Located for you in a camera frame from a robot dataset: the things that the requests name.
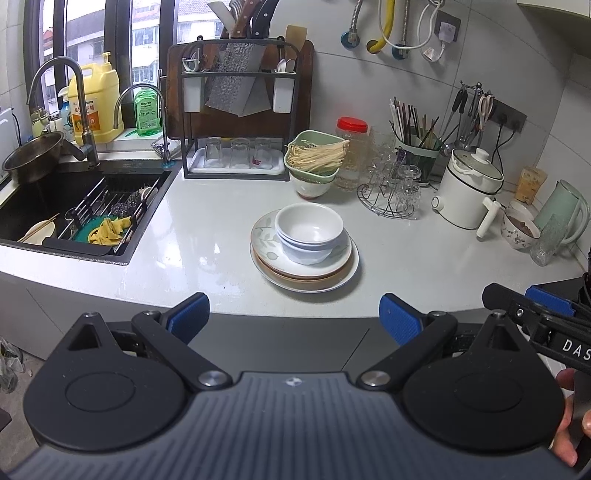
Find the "white tile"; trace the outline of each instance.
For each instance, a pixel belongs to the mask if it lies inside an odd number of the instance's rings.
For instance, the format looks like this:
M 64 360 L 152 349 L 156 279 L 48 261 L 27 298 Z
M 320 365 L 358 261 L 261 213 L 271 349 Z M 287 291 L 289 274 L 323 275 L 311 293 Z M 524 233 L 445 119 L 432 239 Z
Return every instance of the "white tile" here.
M 25 14 L 25 0 L 8 0 L 7 26 L 22 25 Z
M 311 127 L 335 130 L 340 116 L 356 116 L 379 132 L 390 129 L 388 100 L 413 104 L 419 115 L 441 115 L 451 87 L 403 70 L 317 53 L 314 57 Z
M 568 71 L 572 49 L 531 9 L 515 0 L 473 0 L 472 9 L 519 37 L 561 72 Z
M 457 79 L 482 82 L 499 100 L 549 132 L 566 76 L 529 45 L 473 10 Z
M 26 85 L 20 85 L 10 90 L 10 102 L 14 108 L 14 114 L 17 116 L 19 127 L 21 129 L 21 140 L 25 142 L 33 133 L 31 127 L 31 115 L 27 105 Z
M 541 202 L 548 200 L 550 194 L 554 191 L 556 182 L 559 180 L 566 180 L 587 201 L 591 200 L 591 165 L 552 135 L 548 138 L 544 152 L 538 162 L 538 168 L 548 174 L 548 179 L 540 187 L 537 195 L 537 199 Z M 577 241 L 577 245 L 582 252 L 589 251 L 591 228 L 587 227 L 579 241 Z
M 9 91 L 6 66 L 6 29 L 0 30 L 0 94 Z
M 573 60 L 570 62 L 569 78 L 587 88 L 591 88 L 591 59 L 575 53 Z
M 8 27 L 6 29 L 6 63 L 8 87 L 11 90 L 25 83 L 22 29 L 22 25 Z
M 591 163 L 591 89 L 569 80 L 552 127 L 554 135 Z
M 444 57 L 439 63 L 431 64 L 423 59 L 419 50 L 412 51 L 405 60 L 395 60 L 391 54 L 392 49 L 388 45 L 378 54 L 371 54 L 367 51 L 367 42 L 380 37 L 376 16 L 377 1 L 375 0 L 366 1 L 361 8 L 358 21 L 358 31 L 361 38 L 360 45 L 354 50 L 345 49 L 341 45 L 340 38 L 343 32 L 349 29 L 354 4 L 351 0 L 298 0 L 280 2 L 273 16 L 271 36 L 284 35 L 285 28 L 288 24 L 305 25 L 308 27 L 308 39 L 314 43 L 314 49 L 317 52 L 386 64 L 437 79 L 449 85 L 454 82 L 457 65 L 462 52 L 466 26 L 468 24 L 469 8 L 466 5 L 454 0 L 446 1 L 442 10 L 460 18 L 462 20 L 462 26 L 459 31 L 458 42 L 448 46 Z M 408 45 L 417 44 L 416 25 L 421 10 L 425 5 L 425 2 L 411 2 L 407 35 Z M 396 2 L 394 28 L 390 37 L 391 42 L 394 44 L 400 42 L 404 17 L 403 10 L 404 1 Z M 426 19 L 423 21 L 423 38 L 427 34 L 431 12 L 433 10 L 430 8 Z M 440 44 L 435 36 L 431 39 L 429 45 L 435 49 L 440 48 Z

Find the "yellow gas hose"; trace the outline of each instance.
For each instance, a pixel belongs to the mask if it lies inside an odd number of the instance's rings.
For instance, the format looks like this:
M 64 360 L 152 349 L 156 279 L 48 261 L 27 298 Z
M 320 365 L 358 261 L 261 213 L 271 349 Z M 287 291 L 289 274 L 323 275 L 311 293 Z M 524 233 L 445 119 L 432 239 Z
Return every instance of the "yellow gas hose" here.
M 377 40 L 370 40 L 368 42 L 368 51 L 370 53 L 379 53 L 382 48 L 386 46 L 386 41 L 384 37 L 390 38 L 390 34 L 392 33 L 392 27 L 394 26 L 394 6 L 396 5 L 396 0 L 388 0 L 388 5 L 386 7 L 386 25 L 384 28 L 384 36 L 380 37 Z

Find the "glass cup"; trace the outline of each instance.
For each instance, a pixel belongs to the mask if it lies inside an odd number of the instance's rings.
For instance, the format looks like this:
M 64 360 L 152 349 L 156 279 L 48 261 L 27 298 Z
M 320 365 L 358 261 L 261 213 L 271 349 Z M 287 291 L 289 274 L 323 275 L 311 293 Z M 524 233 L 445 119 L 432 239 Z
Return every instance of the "glass cup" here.
M 530 249 L 531 259 L 541 267 L 545 267 L 552 260 L 552 256 L 560 248 L 560 242 L 567 233 L 568 222 L 552 215 L 542 229 L 540 239 Z
M 225 164 L 222 157 L 222 139 L 220 137 L 209 137 L 205 141 L 205 161 L 206 168 L 224 168 Z
M 270 138 L 257 138 L 255 140 L 255 154 L 252 157 L 252 165 L 255 168 L 262 168 L 264 170 L 273 168 Z
M 231 146 L 230 168 L 250 168 L 251 141 L 247 138 L 235 138 Z

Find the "electrical outlet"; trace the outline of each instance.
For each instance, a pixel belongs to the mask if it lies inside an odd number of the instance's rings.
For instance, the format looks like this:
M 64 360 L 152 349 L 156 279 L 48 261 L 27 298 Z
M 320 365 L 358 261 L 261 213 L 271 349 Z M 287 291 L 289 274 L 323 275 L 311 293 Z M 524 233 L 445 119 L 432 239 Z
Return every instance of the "electrical outlet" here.
M 453 41 L 457 41 L 457 36 L 460 33 L 460 25 L 462 24 L 462 20 L 440 10 L 437 12 L 437 19 L 435 21 L 435 35 L 439 35 L 439 29 L 441 28 L 441 24 L 444 22 L 456 27 L 456 34 L 453 37 Z
M 521 133 L 527 120 L 527 115 L 495 98 L 489 120 Z

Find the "metal pot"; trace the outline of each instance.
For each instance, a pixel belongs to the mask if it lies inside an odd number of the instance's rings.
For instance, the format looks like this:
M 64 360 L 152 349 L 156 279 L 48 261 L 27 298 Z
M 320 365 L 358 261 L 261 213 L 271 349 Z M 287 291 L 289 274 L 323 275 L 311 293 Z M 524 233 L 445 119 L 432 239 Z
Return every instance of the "metal pot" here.
M 62 132 L 51 132 L 34 138 L 12 152 L 2 164 L 19 185 L 33 183 L 48 175 L 60 161 Z

